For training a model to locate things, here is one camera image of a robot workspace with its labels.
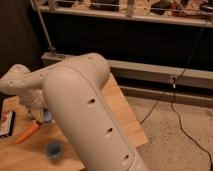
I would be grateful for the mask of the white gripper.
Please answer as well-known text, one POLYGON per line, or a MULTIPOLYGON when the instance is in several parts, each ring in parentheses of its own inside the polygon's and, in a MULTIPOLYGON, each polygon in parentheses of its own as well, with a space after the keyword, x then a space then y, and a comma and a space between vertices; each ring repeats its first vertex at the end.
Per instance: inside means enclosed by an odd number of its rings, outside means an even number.
POLYGON ((32 109, 47 107, 42 90, 27 90, 18 95, 20 103, 32 109))

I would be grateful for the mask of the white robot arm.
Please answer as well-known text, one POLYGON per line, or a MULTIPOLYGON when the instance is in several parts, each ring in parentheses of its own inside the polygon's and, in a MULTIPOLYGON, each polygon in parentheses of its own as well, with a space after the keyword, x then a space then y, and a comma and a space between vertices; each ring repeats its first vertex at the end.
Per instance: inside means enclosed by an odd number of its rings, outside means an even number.
POLYGON ((101 94, 109 76, 107 60, 88 53, 34 72, 15 64, 0 92, 48 108, 87 171, 149 171, 101 94))

